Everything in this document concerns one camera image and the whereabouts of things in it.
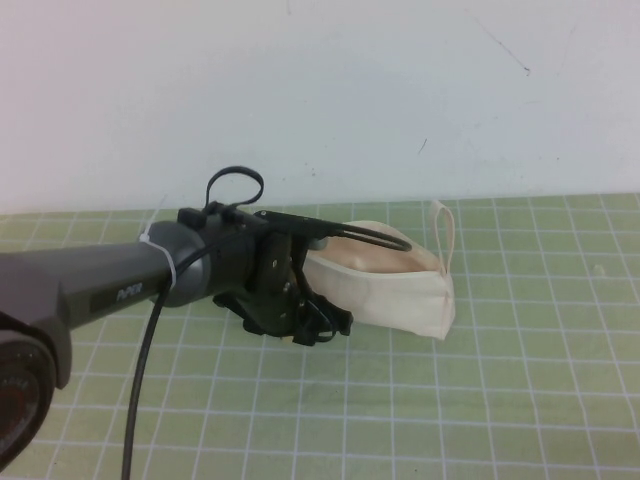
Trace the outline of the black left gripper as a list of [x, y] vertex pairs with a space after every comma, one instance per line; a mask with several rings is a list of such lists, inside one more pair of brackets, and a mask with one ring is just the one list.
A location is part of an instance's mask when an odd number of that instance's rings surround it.
[[254, 262], [243, 285], [216, 295], [216, 306], [242, 319], [243, 329], [254, 335], [293, 336], [295, 344], [314, 346], [349, 336], [353, 314], [326, 297], [303, 302], [291, 267], [292, 238], [272, 232], [257, 244]]

